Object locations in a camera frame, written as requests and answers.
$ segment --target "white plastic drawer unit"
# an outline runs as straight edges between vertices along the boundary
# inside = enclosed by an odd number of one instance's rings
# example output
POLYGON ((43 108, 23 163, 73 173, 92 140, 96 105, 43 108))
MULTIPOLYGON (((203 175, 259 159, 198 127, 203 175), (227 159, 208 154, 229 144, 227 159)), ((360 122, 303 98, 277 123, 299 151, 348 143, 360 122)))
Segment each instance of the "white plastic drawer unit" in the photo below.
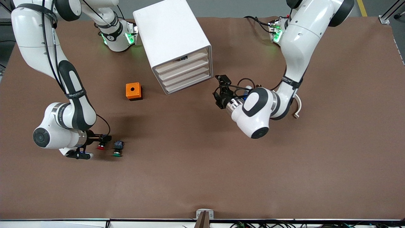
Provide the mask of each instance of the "white plastic drawer unit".
POLYGON ((211 44, 186 0, 164 0, 133 15, 152 71, 166 94, 213 76, 211 44))

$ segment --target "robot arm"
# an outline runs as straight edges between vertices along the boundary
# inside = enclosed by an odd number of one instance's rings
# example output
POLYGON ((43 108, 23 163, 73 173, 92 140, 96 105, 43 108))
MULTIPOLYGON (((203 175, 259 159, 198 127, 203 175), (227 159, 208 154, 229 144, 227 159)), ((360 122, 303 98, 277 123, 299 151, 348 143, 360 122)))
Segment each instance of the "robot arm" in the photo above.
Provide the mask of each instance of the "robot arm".
MULTIPOLYGON (((220 106, 250 138, 263 137, 269 131, 269 119, 286 116, 319 40, 328 26, 337 26, 347 18, 354 0, 287 0, 287 4, 293 9, 290 18, 269 24, 274 33, 272 41, 286 59, 277 91, 255 88, 245 101, 233 95, 220 106)), ((218 102, 223 95, 215 96, 218 102)))
MULTIPOLYGON (((110 7, 118 3, 103 2, 102 6, 110 7)), ((57 148, 67 157, 75 155, 75 158, 89 159, 89 154, 79 154, 79 148, 93 141, 111 140, 111 137, 96 135, 89 130, 96 121, 96 112, 75 67, 67 60, 60 47, 55 32, 57 18, 54 13, 57 11, 63 19, 72 21, 80 17, 82 4, 79 0, 14 0, 13 3, 17 8, 11 13, 11 20, 21 55, 30 67, 55 79, 69 99, 69 103, 52 103, 46 108, 42 123, 33 133, 34 142, 42 148, 57 148)), ((106 24, 115 24, 115 27, 110 26, 106 30, 122 28, 122 22, 117 20, 116 14, 111 9, 105 11, 104 15, 101 13, 101 19, 106 24), (112 21, 109 22, 108 17, 111 15, 112 21)), ((114 32, 117 36, 109 42, 110 49, 127 49, 131 44, 123 30, 114 32)))

